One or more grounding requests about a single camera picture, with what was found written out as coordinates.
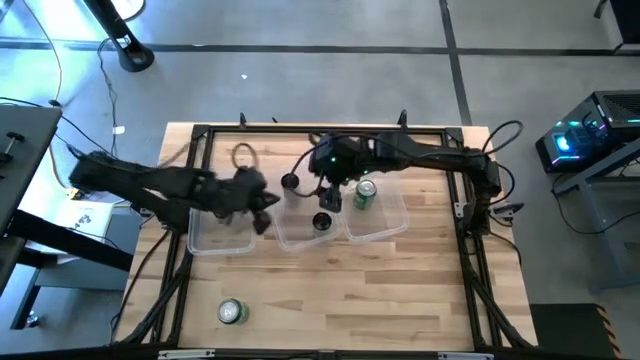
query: wire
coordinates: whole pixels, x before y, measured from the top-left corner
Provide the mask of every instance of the wire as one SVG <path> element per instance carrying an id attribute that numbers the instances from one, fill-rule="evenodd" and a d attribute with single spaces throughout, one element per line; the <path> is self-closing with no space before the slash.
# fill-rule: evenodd
<path id="1" fill-rule="evenodd" d="M 131 285 L 129 285 L 127 292 L 124 294 L 124 298 L 122 299 L 122 304 L 120 305 L 120 309 L 111 318 L 111 321 L 109 321 L 111 325 L 111 335 L 109 337 L 109 343 L 113 343 L 114 331 L 116 327 L 118 327 L 118 323 L 120 322 L 120 318 L 122 317 L 122 313 L 124 312 L 124 307 L 125 305 L 127 305 L 127 301 L 129 301 L 129 296 L 131 295 L 131 289 L 133 289 L 133 286 L 136 284 L 136 281 L 138 281 L 138 278 L 142 273 L 142 269 L 147 264 L 149 259 L 151 259 L 151 255 L 156 251 L 156 249 L 160 246 L 160 244 L 162 244 L 162 242 L 167 239 L 170 233 L 171 231 L 169 230 L 165 231 L 164 235 L 162 235 L 162 237 L 151 247 L 151 249 L 149 249 L 149 252 L 144 256 L 144 258 L 142 258 L 142 261 L 140 262 L 140 266 L 138 267 L 138 270 L 136 270 L 135 275 L 133 275 L 133 279 L 131 279 Z"/>
<path id="2" fill-rule="evenodd" d="M 25 104 L 25 105 L 31 105 L 31 106 L 35 106 L 35 107 L 44 107 L 40 104 L 36 104 L 30 101 L 25 101 L 25 100 L 19 100 L 19 99 L 13 99 L 13 98 L 8 98 L 8 97 L 4 97 L 4 96 L 0 96 L 0 100 L 7 100 L 7 101 L 13 101 L 13 102 L 17 102 L 20 104 Z M 98 144 L 97 142 L 95 142 L 92 138 L 89 137 L 89 135 L 85 134 L 84 131 L 82 131 L 76 124 L 73 123 L 73 121 L 67 119 L 64 115 L 61 116 L 61 118 L 68 122 L 71 126 L 73 126 L 74 129 L 76 129 L 82 136 L 84 136 L 87 140 L 89 140 L 93 145 L 97 146 L 100 150 L 109 153 L 109 151 L 105 148 L 103 148 L 102 146 L 100 146 L 100 144 Z"/>
<path id="3" fill-rule="evenodd" d="M 618 176 L 624 177 L 625 175 L 623 173 L 625 172 L 625 170 L 627 170 L 629 166 L 636 166 L 636 165 L 640 165 L 640 161 L 638 161 L 638 159 L 633 159 L 629 161 L 622 167 L 622 170 L 620 170 L 620 173 L 618 173 Z"/>
<path id="4" fill-rule="evenodd" d="M 153 214 L 151 216 L 149 216 L 147 219 L 145 219 L 143 222 L 140 223 L 140 225 L 138 225 L 138 230 L 142 230 L 142 227 L 148 223 L 149 221 L 151 221 L 151 219 L 153 219 L 154 217 L 156 217 L 156 214 Z"/>
<path id="5" fill-rule="evenodd" d="M 0 106 L 18 106 L 18 104 L 15 103 L 10 103 L 10 102 L 2 102 L 0 103 Z M 68 188 L 63 184 L 62 179 L 60 178 L 60 174 L 58 174 L 58 166 L 56 164 L 56 159 L 53 156 L 53 148 L 51 146 L 51 144 L 49 144 L 49 147 L 47 148 L 48 151 L 47 153 L 49 154 L 49 158 L 51 159 L 51 167 L 52 167 L 52 172 L 53 172 L 53 176 L 56 178 L 56 181 L 58 182 L 58 185 L 60 185 L 61 188 L 68 190 Z"/>
<path id="6" fill-rule="evenodd" d="M 502 221 L 500 221 L 500 220 L 496 219 L 496 218 L 495 218 L 493 215 L 491 215 L 491 214 L 489 214 L 489 217 L 490 217 L 493 221 L 495 221 L 498 225 L 500 225 L 500 226 L 504 226 L 504 227 L 513 227 L 513 223 L 511 223 L 511 222 L 503 223 Z"/>
<path id="7" fill-rule="evenodd" d="M 116 121 L 116 103 L 118 102 L 118 93 L 113 89 L 113 83 L 109 75 L 107 75 L 107 71 L 104 69 L 104 60 L 102 59 L 102 50 L 107 41 L 109 41 L 109 38 L 102 40 L 102 43 L 98 46 L 97 53 L 100 59 L 100 71 L 102 71 L 102 75 L 104 76 L 104 82 L 107 84 L 107 89 L 109 90 L 109 100 L 111 100 L 111 155 L 118 157 L 118 146 L 116 145 L 116 128 L 118 127 L 118 122 Z"/>
<path id="8" fill-rule="evenodd" d="M 639 211 L 634 211 L 632 213 L 629 213 L 627 215 L 622 216 L 621 218 L 619 218 L 618 220 L 612 222 L 611 224 L 609 224 L 608 226 L 597 230 L 597 231 L 582 231 L 582 230 L 578 230 L 576 229 L 573 225 L 571 225 L 569 223 L 569 221 L 567 220 L 567 218 L 564 215 L 564 211 L 562 210 L 562 204 L 560 204 L 560 199 L 558 199 L 558 195 L 555 193 L 554 189 L 556 187 L 556 183 L 558 182 L 558 180 L 560 180 L 560 178 L 562 178 L 565 174 L 561 174 L 559 175 L 554 181 L 553 181 L 553 185 L 552 185 L 552 189 L 551 189 L 551 193 L 553 194 L 553 197 L 556 199 L 556 203 L 558 204 L 558 210 L 560 210 L 560 217 L 562 217 L 562 220 L 564 221 L 564 223 L 569 227 L 569 229 L 571 229 L 573 232 L 581 234 L 581 235 L 598 235 L 598 234 L 603 234 L 604 232 L 606 232 L 607 230 L 611 229 L 612 227 L 618 225 L 619 223 L 621 223 L 622 221 L 640 214 L 640 210 Z"/>
<path id="9" fill-rule="evenodd" d="M 187 142 L 186 144 L 182 145 L 180 150 L 176 151 L 175 154 L 171 155 L 167 160 L 165 160 L 162 163 L 160 163 L 160 165 L 158 165 L 157 167 L 158 168 L 163 168 L 163 167 L 171 164 L 172 162 L 176 161 L 176 159 L 178 159 L 180 157 L 180 155 L 184 154 L 189 149 L 190 145 L 191 145 L 191 142 Z"/>
<path id="10" fill-rule="evenodd" d="M 53 46 L 53 41 L 51 41 L 51 38 L 49 37 L 49 34 L 47 34 L 47 31 L 44 29 L 44 26 L 42 26 L 42 23 L 40 23 L 40 20 L 38 20 L 38 17 L 36 16 L 36 14 L 33 11 L 33 9 L 31 9 L 31 6 L 29 6 L 29 4 L 27 3 L 27 0 L 22 0 L 22 3 L 27 8 L 27 10 L 29 10 L 29 12 L 31 13 L 31 16 L 36 21 L 36 23 L 38 23 L 38 26 L 40 27 L 40 30 L 42 30 L 42 33 L 47 38 L 47 41 L 49 42 L 49 45 L 51 46 L 51 50 L 53 50 L 53 54 L 56 57 L 56 63 L 58 64 L 58 89 L 56 90 L 56 96 L 55 96 L 54 100 L 57 102 L 58 101 L 58 97 L 60 97 L 60 90 L 62 89 L 62 65 L 60 64 L 60 57 L 58 56 L 58 51 L 56 50 L 56 47 Z"/>
<path id="11" fill-rule="evenodd" d="M 71 230 L 71 231 L 73 231 L 73 232 L 77 232 L 77 233 L 83 234 L 83 235 L 99 237 L 99 238 L 101 238 L 101 239 L 104 239 L 104 240 L 108 241 L 108 242 L 111 244 L 111 246 L 113 246 L 114 248 L 116 248 L 116 249 L 118 249 L 118 250 L 122 251 L 122 249 L 120 249 L 120 247 L 119 247 L 118 245 L 116 245 L 116 243 L 114 243 L 111 239 L 109 239 L 109 238 L 108 238 L 108 237 L 106 237 L 106 236 L 96 235 L 96 234 L 91 234 L 91 233 L 87 233 L 87 232 L 84 232 L 84 231 L 80 231 L 80 230 L 78 230 L 78 229 L 74 229 L 74 228 L 67 228 L 67 229 L 69 229 L 69 230 Z"/>
<path id="12" fill-rule="evenodd" d="M 291 191 L 292 193 L 294 193 L 295 195 L 297 195 L 298 197 L 310 198 L 313 195 L 316 195 L 318 193 L 318 191 L 320 191 L 320 189 L 322 188 L 322 181 L 323 180 L 324 180 L 324 174 L 322 176 L 320 176 L 320 180 L 318 181 L 318 186 L 316 186 L 315 189 L 313 189 L 311 192 L 306 193 L 306 194 L 301 194 L 296 189 L 288 189 L 288 190 Z"/>
<path id="13" fill-rule="evenodd" d="M 251 145 L 247 144 L 247 143 L 237 143 L 236 146 L 233 147 L 233 149 L 231 150 L 231 164 L 233 164 L 233 167 L 235 167 L 236 169 L 239 169 L 240 166 L 238 165 L 238 163 L 236 162 L 236 154 L 238 152 L 238 149 L 244 147 L 247 148 L 249 150 L 249 152 L 251 153 L 251 157 L 253 158 L 253 167 L 257 168 L 258 167 L 258 153 L 256 153 L 256 150 L 251 147 Z"/>
<path id="14" fill-rule="evenodd" d="M 513 190 L 515 190 L 515 188 L 516 188 L 516 178 L 515 178 L 515 176 L 513 176 L 513 173 L 511 172 L 511 170 L 507 169 L 507 167 L 502 165 L 502 164 L 496 163 L 496 165 L 500 169 L 504 170 L 509 175 L 509 178 L 511 179 L 511 188 L 509 189 L 509 191 L 507 191 L 506 194 L 504 194 L 503 197 L 501 197 L 498 200 L 494 200 L 494 201 L 490 202 L 489 205 L 495 205 L 495 204 L 497 204 L 497 203 L 499 203 L 501 201 L 506 200 L 509 196 L 511 196 L 511 194 L 513 193 Z"/>
<path id="15" fill-rule="evenodd" d="M 520 264 L 520 266 L 522 266 L 522 255 L 520 254 L 520 249 L 518 249 L 516 244 L 512 243 L 511 240 L 507 239 L 506 237 L 500 236 L 500 235 L 498 235 L 498 234 L 496 234 L 496 233 L 494 233 L 492 231 L 489 231 L 489 235 L 493 235 L 496 238 L 508 243 L 516 251 L 516 253 L 518 254 L 518 264 Z"/>
<path id="16" fill-rule="evenodd" d="M 496 146 L 491 151 L 487 152 L 486 151 L 487 150 L 487 146 L 489 146 L 489 143 L 491 142 L 491 139 L 493 139 L 493 137 L 496 136 L 496 134 L 498 132 L 500 132 L 500 130 L 502 130 L 503 128 L 505 128 L 505 127 L 507 127 L 509 125 L 517 125 L 518 126 L 518 130 L 516 131 L 516 133 L 511 135 L 510 138 L 508 138 L 505 142 L 503 142 L 499 146 Z M 522 130 L 524 130 L 524 124 L 519 120 L 509 120 L 509 121 L 503 123 L 502 125 L 498 126 L 495 130 L 493 130 L 493 132 L 491 134 L 489 134 L 489 137 L 484 142 L 484 145 L 482 146 L 482 154 L 481 155 L 491 155 L 493 153 L 496 153 L 496 152 L 504 149 L 507 145 L 511 144 L 515 139 L 517 139 L 520 136 L 520 134 L 522 134 Z"/>

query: can lid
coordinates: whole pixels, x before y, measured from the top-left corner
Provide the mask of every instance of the can lid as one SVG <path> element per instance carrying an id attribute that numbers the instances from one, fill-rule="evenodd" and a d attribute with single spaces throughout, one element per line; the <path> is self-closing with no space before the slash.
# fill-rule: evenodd
<path id="1" fill-rule="evenodd" d="M 358 192 L 364 196 L 371 196 L 376 193 L 376 185 L 371 180 L 362 180 L 357 185 Z"/>
<path id="2" fill-rule="evenodd" d="M 240 304 L 235 299 L 227 299 L 218 307 L 218 319 L 225 324 L 233 324 L 240 317 Z"/>

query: yellow black warning tape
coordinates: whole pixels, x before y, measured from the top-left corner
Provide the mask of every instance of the yellow black warning tape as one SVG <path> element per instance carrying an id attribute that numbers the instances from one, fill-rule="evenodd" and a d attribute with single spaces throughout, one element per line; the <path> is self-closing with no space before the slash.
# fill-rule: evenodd
<path id="1" fill-rule="evenodd" d="M 616 334 L 613 332 L 613 326 L 611 326 L 611 321 L 609 320 L 609 316 L 607 315 L 607 310 L 600 305 L 596 304 L 596 309 L 598 309 L 598 314 L 602 317 L 602 322 L 604 323 L 604 329 L 607 332 L 607 336 L 609 336 L 609 342 L 611 343 L 611 348 L 613 349 L 613 354 L 618 359 L 623 359 L 622 352 L 620 351 L 620 346 L 618 346 L 618 340 L 616 339 Z"/>

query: table leg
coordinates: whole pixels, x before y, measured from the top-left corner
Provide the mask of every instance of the table leg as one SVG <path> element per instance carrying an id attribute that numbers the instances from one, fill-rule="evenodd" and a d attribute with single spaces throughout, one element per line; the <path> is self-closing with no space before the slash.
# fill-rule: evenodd
<path id="1" fill-rule="evenodd" d="M 18 311 L 16 312 L 13 321 L 11 322 L 11 330 L 21 330 L 27 325 L 27 318 L 29 317 L 31 309 L 33 309 L 33 304 L 36 302 L 38 293 L 40 292 L 40 286 L 36 285 L 39 273 L 40 269 L 36 268 L 36 271 L 33 272 L 33 276 L 31 276 L 27 291 L 20 302 L 20 306 L 18 307 Z"/>

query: black metal frame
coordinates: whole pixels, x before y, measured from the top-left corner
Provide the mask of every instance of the black metal frame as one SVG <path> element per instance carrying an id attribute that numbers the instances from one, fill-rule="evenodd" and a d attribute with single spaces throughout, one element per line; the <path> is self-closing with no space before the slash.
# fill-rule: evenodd
<path id="1" fill-rule="evenodd" d="M 450 142 L 454 141 L 455 146 L 461 148 L 464 146 L 464 138 L 462 129 L 460 128 L 407 128 L 405 124 L 390 127 L 340 127 L 340 126 L 293 126 L 285 124 L 265 124 L 254 126 L 240 125 L 195 125 L 191 135 L 191 143 L 187 157 L 187 167 L 195 165 L 195 157 L 199 142 L 203 137 L 206 138 L 204 154 L 201 167 L 208 168 L 211 153 L 213 151 L 214 137 L 216 133 L 309 133 L 309 132 L 340 132 L 340 133 L 380 133 L 386 131 L 407 131 L 411 135 L 432 135 L 439 136 L 444 146 L 450 146 Z M 458 252 L 460 255 L 460 264 L 463 275 L 463 284 L 467 300 L 467 310 L 469 314 L 469 325 L 471 327 L 471 336 L 475 353 L 492 354 L 496 358 L 501 359 L 565 359 L 575 356 L 567 356 L 562 354 L 554 354 L 544 352 L 535 348 L 523 348 L 516 346 L 515 348 L 506 348 L 502 346 L 502 331 L 509 330 L 511 326 L 506 320 L 504 314 L 499 307 L 493 302 L 491 282 L 489 278 L 489 269 L 482 245 L 482 238 L 478 234 L 472 234 L 474 243 L 474 252 L 470 253 L 467 247 L 465 230 L 462 222 L 455 214 L 454 205 L 460 201 L 456 178 L 454 173 L 447 172 L 447 183 L 449 187 L 449 195 L 452 208 L 452 216 L 454 219 L 454 227 L 456 230 L 456 240 L 458 242 Z M 464 192 L 467 199 L 471 199 L 471 183 L 466 176 L 463 176 Z M 175 260 L 178 252 L 179 240 L 183 234 L 174 233 L 167 254 L 167 263 L 165 265 L 161 294 L 154 306 L 150 309 L 145 320 L 134 330 L 134 332 L 121 342 L 115 344 L 73 350 L 46 351 L 38 353 L 25 353 L 12 356 L 0 356 L 3 358 L 16 359 L 84 359 L 91 357 L 92 359 L 157 359 L 158 352 L 161 350 L 177 350 L 180 337 L 180 329 L 182 327 L 182 319 L 184 308 L 186 306 L 186 293 L 189 286 L 189 275 L 191 272 L 191 264 L 193 255 L 185 251 L 181 265 L 175 271 Z M 477 257 L 477 265 L 479 274 L 473 269 L 470 256 Z M 178 289 L 176 306 L 171 326 L 170 334 L 166 341 L 161 341 L 161 329 L 164 323 L 164 307 L 172 297 L 173 293 Z M 485 303 L 487 315 L 489 319 L 492 345 L 488 345 L 482 336 L 480 320 L 478 314 L 478 306 L 476 302 L 476 294 Z M 151 343 L 142 344 L 147 332 L 153 327 Z M 455 354 L 455 352 L 435 352 L 435 351 L 323 351 L 323 350 L 273 350 L 273 349 L 211 349 L 215 351 L 216 358 L 222 359 L 279 359 L 285 360 L 293 357 L 311 358 L 318 360 L 334 360 L 334 359 L 437 359 L 447 358 L 443 354 Z"/>
<path id="2" fill-rule="evenodd" d="M 40 274 L 40 268 L 36 267 L 35 271 L 31 275 L 31 280 L 29 280 L 29 284 L 27 285 L 27 290 L 25 296 L 22 297 L 22 301 L 20 301 L 20 306 L 18 306 L 18 311 L 16 311 L 15 316 L 13 317 L 13 321 L 11 321 L 11 326 L 9 329 L 11 330 L 22 330 L 27 326 L 27 319 L 29 318 L 29 313 L 31 313 L 31 309 L 33 309 L 33 304 L 36 302 L 36 298 L 38 297 L 38 293 L 40 293 L 40 286 L 36 285 L 36 281 L 38 280 L 38 275 Z"/>
<path id="3" fill-rule="evenodd" d="M 126 272 L 129 272 L 133 261 L 133 255 L 131 254 L 101 242 L 93 241 L 84 235 L 50 223 L 22 210 L 14 211 L 6 233 Z M 35 259 L 35 254 L 33 253 L 26 255 L 26 258 L 24 253 L 21 256 L 26 261 L 40 262 L 49 259 L 44 254 L 41 254 L 39 259 Z"/>

